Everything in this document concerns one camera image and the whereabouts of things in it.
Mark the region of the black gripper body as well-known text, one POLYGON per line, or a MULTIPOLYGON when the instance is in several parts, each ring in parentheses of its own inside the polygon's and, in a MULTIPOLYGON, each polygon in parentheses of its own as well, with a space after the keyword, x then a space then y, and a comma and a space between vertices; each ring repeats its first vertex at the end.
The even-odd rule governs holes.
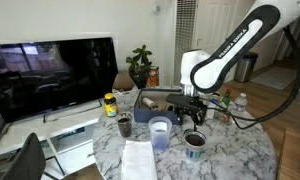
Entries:
POLYGON ((183 124, 185 115, 190 116, 195 125, 202 125, 205 122, 207 106, 199 100, 199 97, 169 94, 166 101, 174 105, 174 112, 180 125, 183 124))

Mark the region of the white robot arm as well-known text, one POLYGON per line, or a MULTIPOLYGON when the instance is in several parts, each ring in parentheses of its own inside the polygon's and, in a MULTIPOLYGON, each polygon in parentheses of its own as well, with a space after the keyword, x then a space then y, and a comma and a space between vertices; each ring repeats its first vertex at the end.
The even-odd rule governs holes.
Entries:
POLYGON ((195 126, 204 123, 208 107, 199 100, 201 93, 217 91, 229 70, 264 38, 284 30, 300 60, 300 51, 288 25, 300 16, 300 0, 255 0, 247 15, 222 45, 212 54, 190 50, 181 61, 181 92, 166 101, 174 105, 179 124, 188 115, 195 126))

